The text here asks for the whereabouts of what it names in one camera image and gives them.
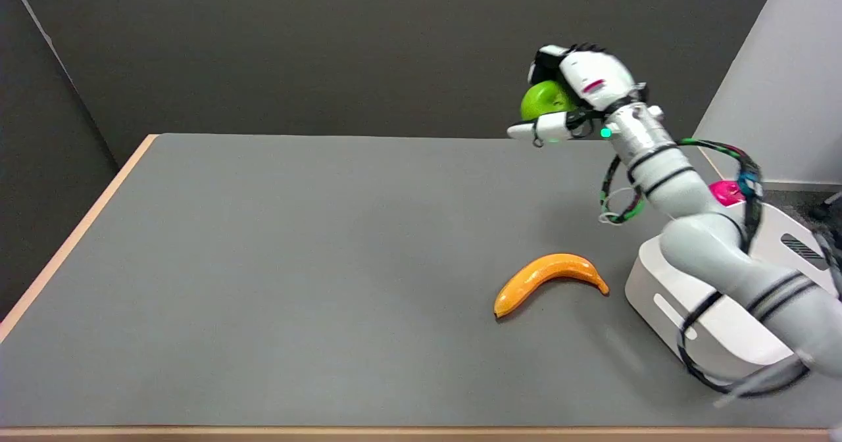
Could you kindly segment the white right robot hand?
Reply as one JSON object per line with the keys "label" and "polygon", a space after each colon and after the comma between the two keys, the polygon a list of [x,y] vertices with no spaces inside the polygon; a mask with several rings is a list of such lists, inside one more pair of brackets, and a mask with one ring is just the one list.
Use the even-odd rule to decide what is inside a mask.
{"label": "white right robot hand", "polygon": [[520,121],[507,128],[511,139],[535,147],[587,138],[626,104],[649,99],[623,62],[604,47],[579,43],[540,47],[528,70],[529,89],[520,103]]}

